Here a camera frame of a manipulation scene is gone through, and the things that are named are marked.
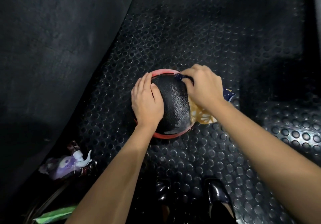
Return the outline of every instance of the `hand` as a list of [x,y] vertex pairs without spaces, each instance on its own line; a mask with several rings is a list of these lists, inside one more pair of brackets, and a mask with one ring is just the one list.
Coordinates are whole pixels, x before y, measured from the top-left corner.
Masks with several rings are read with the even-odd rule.
[[182,81],[186,84],[188,95],[202,108],[210,111],[215,103],[224,100],[222,79],[207,66],[194,64],[181,74],[194,79],[194,86],[188,78]]
[[164,115],[164,102],[156,84],[151,83],[152,73],[139,78],[132,89],[132,109],[137,125],[152,127],[155,131]]

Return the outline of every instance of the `red ring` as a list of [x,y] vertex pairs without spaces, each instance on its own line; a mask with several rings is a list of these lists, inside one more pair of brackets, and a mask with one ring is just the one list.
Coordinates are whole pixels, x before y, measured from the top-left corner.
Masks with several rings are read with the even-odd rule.
[[[179,73],[179,71],[176,70],[172,70],[172,69],[158,69],[155,71],[152,71],[152,77],[164,74],[164,73],[172,73],[172,74],[176,74]],[[191,129],[191,127],[194,125],[194,123],[192,123],[190,126],[188,126],[187,129],[185,129],[183,132],[180,133],[176,133],[176,134],[160,134],[160,133],[154,133],[153,137],[155,138],[161,138],[161,139],[171,139],[171,138],[176,138],[178,136],[181,136],[182,134],[186,133],[189,129]]]

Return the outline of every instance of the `studded rubber floor mat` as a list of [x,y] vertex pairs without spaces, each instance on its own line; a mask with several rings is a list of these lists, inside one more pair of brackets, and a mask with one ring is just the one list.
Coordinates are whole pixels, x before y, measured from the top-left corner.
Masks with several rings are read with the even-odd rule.
[[[79,131],[103,170],[134,130],[130,91],[145,72],[209,66],[232,103],[321,164],[320,63],[313,0],[133,0],[105,62],[92,79]],[[238,223],[294,223],[219,123],[195,124],[173,140],[153,139],[130,218],[149,210],[146,182],[170,178],[178,205],[220,178]]]

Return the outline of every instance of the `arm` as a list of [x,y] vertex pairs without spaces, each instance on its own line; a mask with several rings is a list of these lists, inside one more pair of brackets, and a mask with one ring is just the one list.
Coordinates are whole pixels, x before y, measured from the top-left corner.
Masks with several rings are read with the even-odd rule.
[[303,223],[321,223],[321,168],[225,101],[222,80],[208,67],[182,74],[194,79],[194,86],[183,80],[189,96],[223,125],[279,201]]
[[149,142],[164,114],[159,89],[151,73],[138,79],[132,90],[137,126],[124,147],[94,183],[66,224],[125,223],[138,174]]

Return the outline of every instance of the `person's left hand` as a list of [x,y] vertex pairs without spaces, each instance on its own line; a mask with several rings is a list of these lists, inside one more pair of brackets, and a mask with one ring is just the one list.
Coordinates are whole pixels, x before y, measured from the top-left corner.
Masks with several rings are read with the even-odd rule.
[[164,102],[158,87],[151,83],[152,73],[139,78],[132,89],[132,109],[137,125],[156,130],[164,115]]

